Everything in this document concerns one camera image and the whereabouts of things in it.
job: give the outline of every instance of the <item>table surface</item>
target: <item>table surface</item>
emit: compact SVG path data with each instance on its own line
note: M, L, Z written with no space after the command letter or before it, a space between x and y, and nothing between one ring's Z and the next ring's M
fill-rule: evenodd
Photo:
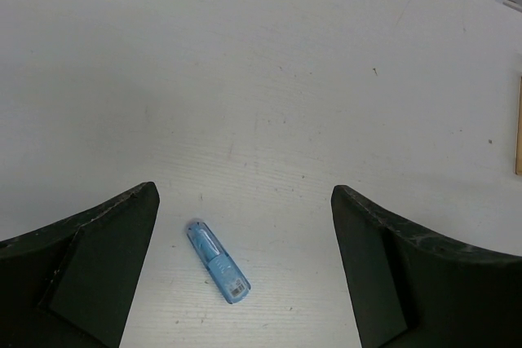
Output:
M334 185L522 254L522 14L491 0L0 0L0 233L161 194L122 347L360 346ZM184 236L252 283L228 305Z

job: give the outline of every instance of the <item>scratch on table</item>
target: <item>scratch on table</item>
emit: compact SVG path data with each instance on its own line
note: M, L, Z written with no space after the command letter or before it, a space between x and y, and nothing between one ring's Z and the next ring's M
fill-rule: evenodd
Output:
M145 105L145 123L150 124L151 116L150 111L148 110L148 106Z
M227 158L230 159L232 157L232 150L234 149L234 142L232 141L230 143L230 148L228 149L228 155Z
M462 0L461 19L462 19L462 31L464 33L466 33L466 22L464 21L465 13L466 13L466 0Z
M411 3L412 0L408 0L408 2L406 3L405 5L405 8L402 9L402 12L400 13L399 15L399 19L397 20L397 22L395 22L395 27L397 27L397 25L399 24L400 20L402 19L402 16L405 14L406 12L406 9L408 8L409 4Z
M259 117L259 112L256 112L255 121L254 121L254 135L258 134L258 117Z

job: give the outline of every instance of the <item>blue usb flash drive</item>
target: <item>blue usb flash drive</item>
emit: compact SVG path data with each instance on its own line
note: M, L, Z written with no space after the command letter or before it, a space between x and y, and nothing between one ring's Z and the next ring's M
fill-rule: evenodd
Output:
M250 283L208 226L201 221L190 222L187 236L227 302L243 299L250 291Z

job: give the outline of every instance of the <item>white table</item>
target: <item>white table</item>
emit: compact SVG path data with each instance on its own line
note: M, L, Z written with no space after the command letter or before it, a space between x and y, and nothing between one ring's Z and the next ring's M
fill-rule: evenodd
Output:
M2 239L142 181L161 207L122 347L360 346L346 183L522 254L522 14L491 0L0 0ZM253 289L229 306L204 218Z

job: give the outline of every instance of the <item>wooden edge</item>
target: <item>wooden edge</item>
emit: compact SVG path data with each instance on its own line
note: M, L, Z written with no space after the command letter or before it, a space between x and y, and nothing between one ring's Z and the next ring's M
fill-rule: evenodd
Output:
M516 133L515 174L522 175L522 78L520 79L519 129Z

